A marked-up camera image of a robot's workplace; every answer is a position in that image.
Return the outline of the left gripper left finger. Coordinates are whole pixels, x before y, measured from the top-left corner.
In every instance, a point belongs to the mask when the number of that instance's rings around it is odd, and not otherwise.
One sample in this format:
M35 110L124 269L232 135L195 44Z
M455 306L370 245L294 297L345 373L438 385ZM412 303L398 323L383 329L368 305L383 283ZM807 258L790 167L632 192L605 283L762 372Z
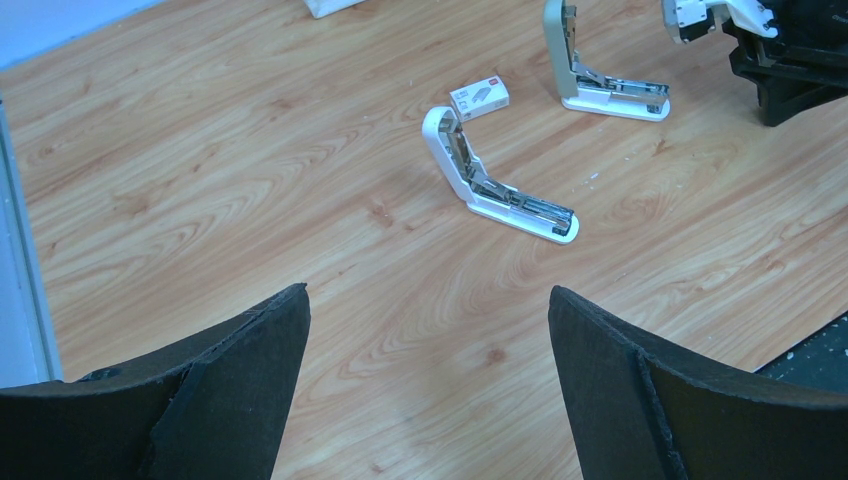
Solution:
M296 283L148 354L1 392L5 479L267 479L311 324Z

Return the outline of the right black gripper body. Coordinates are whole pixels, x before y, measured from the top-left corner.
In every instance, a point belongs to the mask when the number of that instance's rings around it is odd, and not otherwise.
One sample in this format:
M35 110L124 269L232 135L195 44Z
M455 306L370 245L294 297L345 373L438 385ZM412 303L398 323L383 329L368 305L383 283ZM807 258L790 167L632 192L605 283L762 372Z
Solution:
M734 75L757 87L760 120L769 127L847 95L847 3L766 1L775 15L774 38L757 36L732 20L722 25L736 38Z

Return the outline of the white stapler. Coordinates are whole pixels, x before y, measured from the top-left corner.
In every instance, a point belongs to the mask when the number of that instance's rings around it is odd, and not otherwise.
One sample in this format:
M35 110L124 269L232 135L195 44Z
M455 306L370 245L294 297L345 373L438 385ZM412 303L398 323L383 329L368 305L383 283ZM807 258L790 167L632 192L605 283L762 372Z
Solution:
M453 108L431 108L422 121L421 133L451 188L470 211L556 244L577 238L580 222L573 210L489 175Z

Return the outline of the white staples box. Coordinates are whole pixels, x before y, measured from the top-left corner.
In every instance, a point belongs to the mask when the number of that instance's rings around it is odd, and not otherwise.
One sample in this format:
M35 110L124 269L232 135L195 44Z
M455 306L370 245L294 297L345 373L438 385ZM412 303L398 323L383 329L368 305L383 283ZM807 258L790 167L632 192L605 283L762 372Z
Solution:
M462 121L478 118L510 104L510 94L498 75L455 89L450 92L450 99Z

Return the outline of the grey stapler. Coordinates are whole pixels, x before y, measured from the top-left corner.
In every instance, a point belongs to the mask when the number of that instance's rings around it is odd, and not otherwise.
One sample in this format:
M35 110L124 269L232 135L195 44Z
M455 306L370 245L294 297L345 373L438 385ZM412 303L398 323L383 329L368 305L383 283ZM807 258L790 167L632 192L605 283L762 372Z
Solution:
M565 1L548 0L543 31L562 105L571 110L660 122L671 112L669 86L616 78L583 64L576 50L577 11Z

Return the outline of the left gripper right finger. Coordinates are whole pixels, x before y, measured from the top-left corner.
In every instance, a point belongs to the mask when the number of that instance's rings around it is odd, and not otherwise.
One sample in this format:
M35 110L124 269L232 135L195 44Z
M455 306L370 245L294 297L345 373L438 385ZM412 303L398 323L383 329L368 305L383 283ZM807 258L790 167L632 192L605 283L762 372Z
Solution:
M586 479L843 479L847 397L723 364L555 286L548 324Z

